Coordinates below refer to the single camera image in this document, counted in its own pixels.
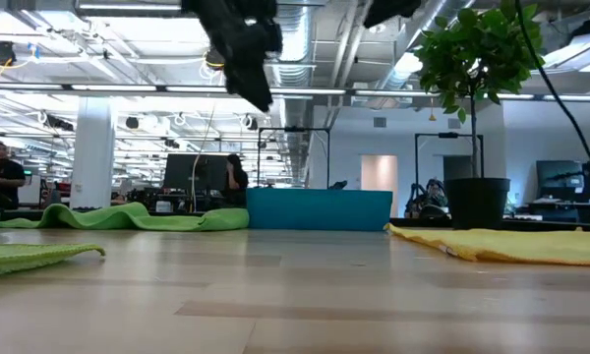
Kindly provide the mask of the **black ceiling spotlight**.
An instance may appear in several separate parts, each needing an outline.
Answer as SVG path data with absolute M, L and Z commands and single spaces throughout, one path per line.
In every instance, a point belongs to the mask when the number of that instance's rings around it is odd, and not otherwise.
M 211 46 L 205 53 L 204 62 L 213 71 L 222 71 L 225 66 L 224 58 L 214 46 Z
M 17 57 L 13 49 L 12 41 L 0 41 L 0 66 L 12 66 Z

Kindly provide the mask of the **person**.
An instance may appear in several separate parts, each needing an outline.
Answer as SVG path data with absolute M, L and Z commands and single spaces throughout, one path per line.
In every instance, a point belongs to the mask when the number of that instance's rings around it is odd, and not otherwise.
M 444 184 L 438 179 L 430 179 L 426 186 L 423 206 L 447 207 L 448 201 L 444 190 Z
M 24 167 L 9 158 L 7 147 L 0 143 L 0 207 L 17 209 L 19 189 L 26 184 Z
M 241 159 L 237 154 L 229 154 L 226 160 L 224 198 L 229 205 L 245 207 L 247 203 L 247 187 L 249 185 L 248 174 L 243 169 Z

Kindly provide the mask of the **black aluminium table frame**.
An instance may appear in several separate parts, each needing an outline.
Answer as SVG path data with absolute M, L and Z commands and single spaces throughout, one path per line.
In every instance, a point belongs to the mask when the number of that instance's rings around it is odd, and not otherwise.
M 191 216 L 202 216 L 203 214 L 190 214 Z M 40 220 L 42 211 L 40 210 L 7 210 L 0 213 L 0 220 L 11 220 L 15 218 L 26 218 L 29 220 Z M 168 213 L 153 215 L 175 215 Z M 444 229 L 451 228 L 451 221 L 448 219 L 404 219 L 391 218 L 389 223 L 400 228 L 428 228 Z M 576 228 L 582 228 L 583 231 L 590 231 L 590 224 L 576 224 L 564 222 L 548 222 L 523 219 L 505 219 L 500 230 L 517 231 L 517 232 L 548 232 L 548 231 L 574 231 Z

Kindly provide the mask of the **teal knitted cloth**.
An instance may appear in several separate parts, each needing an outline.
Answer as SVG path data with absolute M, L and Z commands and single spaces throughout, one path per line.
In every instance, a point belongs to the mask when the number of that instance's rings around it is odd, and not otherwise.
M 333 189 L 249 189 L 252 229 L 381 231 L 392 193 Z

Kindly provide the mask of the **black metal stand frame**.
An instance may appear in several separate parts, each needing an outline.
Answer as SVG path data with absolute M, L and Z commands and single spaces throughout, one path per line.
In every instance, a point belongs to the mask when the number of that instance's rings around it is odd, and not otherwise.
M 312 133 L 314 135 L 315 132 L 324 132 L 326 134 L 326 143 L 325 143 L 325 163 L 326 163 L 326 188 L 330 188 L 330 153 L 331 153 L 331 129 L 330 128 L 309 128 L 309 127 L 298 127 L 298 126 L 287 126 L 281 128 L 273 128 L 273 127 L 260 127 L 258 129 L 258 136 L 257 136 L 257 187 L 260 187 L 260 168 L 261 168 L 261 158 L 260 153 L 263 149 L 262 145 L 266 142 L 263 138 L 264 131 L 272 131 L 272 132 L 282 132 L 282 133 L 295 133 L 295 134 L 303 134 L 303 133 Z
M 415 184 L 420 183 L 419 177 L 419 150 L 420 150 L 420 143 L 419 140 L 421 137 L 429 137 L 429 138 L 438 138 L 438 139 L 459 139 L 459 138 L 472 138 L 470 134 L 459 134 L 454 132 L 441 132 L 441 133 L 416 133 L 414 134 L 414 168 L 415 168 Z M 478 165 L 480 166 L 480 176 L 481 178 L 485 178 L 485 153 L 484 153 L 484 146 L 485 146 L 485 138 L 484 135 L 479 134 L 476 137 L 479 141 L 478 151 L 480 152 L 480 162 Z

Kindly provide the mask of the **green leafy plant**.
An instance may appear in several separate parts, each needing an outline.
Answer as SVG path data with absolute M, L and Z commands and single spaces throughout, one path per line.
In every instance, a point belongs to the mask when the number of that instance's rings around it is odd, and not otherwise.
M 454 24 L 436 18 L 436 31 L 424 34 L 415 56 L 422 64 L 420 86 L 439 98 L 446 114 L 471 125 L 471 176 L 479 178 L 476 102 L 500 104 L 503 91 L 520 93 L 522 84 L 543 59 L 532 55 L 542 47 L 535 4 L 516 7 L 521 0 L 501 0 L 497 8 L 479 12 L 465 8 Z

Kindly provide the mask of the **white pillar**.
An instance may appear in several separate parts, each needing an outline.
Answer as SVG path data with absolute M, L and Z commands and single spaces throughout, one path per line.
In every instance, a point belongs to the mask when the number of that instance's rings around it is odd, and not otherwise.
M 107 97 L 79 100 L 71 208 L 109 207 L 117 117 Z

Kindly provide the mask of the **yellow microfiber towel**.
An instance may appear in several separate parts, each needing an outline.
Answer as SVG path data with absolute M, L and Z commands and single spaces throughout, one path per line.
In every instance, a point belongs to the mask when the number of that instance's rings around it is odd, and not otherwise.
M 590 266 L 590 231 L 517 232 L 489 229 L 406 229 L 387 224 L 391 235 L 468 262 Z

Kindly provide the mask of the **green microfiber towel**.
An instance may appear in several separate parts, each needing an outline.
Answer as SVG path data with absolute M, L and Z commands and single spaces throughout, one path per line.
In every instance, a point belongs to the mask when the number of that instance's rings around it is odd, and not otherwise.
M 94 244 L 0 244 L 0 275 L 51 266 L 90 251 L 106 255 Z
M 110 206 L 84 212 L 63 205 L 51 205 L 40 220 L 15 218 L 0 220 L 0 228 L 47 229 L 73 228 L 80 230 L 125 230 L 203 232 L 245 229 L 250 216 L 245 208 L 221 208 L 202 216 L 189 214 L 150 215 L 140 203 Z

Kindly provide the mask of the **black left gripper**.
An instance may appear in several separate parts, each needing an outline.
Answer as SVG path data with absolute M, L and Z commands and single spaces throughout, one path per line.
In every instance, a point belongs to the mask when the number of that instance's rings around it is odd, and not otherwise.
M 274 20 L 276 0 L 181 0 L 181 12 L 196 15 L 223 54 L 227 92 L 269 112 L 273 100 L 264 62 L 268 52 L 283 48 L 281 27 Z

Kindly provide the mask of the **silver ceiling duct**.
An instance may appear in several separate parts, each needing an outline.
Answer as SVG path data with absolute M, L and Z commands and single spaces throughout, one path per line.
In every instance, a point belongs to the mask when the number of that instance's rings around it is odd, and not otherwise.
M 305 88 L 311 83 L 312 11 L 307 7 L 280 5 L 276 22 L 282 31 L 282 52 L 272 67 L 273 87 Z M 303 127 L 308 124 L 312 98 L 303 95 L 280 98 L 280 125 Z

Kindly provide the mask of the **black computer monitor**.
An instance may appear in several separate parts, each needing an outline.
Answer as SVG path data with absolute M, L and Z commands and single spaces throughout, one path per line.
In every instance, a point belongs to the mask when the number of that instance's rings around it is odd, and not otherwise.
M 169 154 L 163 187 L 190 191 L 221 190 L 225 185 L 227 159 L 224 155 Z

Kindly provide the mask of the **dark desk monitor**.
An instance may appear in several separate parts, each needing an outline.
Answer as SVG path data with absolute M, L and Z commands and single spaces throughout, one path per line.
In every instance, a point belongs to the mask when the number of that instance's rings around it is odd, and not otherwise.
M 590 201 L 590 162 L 539 160 L 536 173 L 538 198 L 574 203 Z

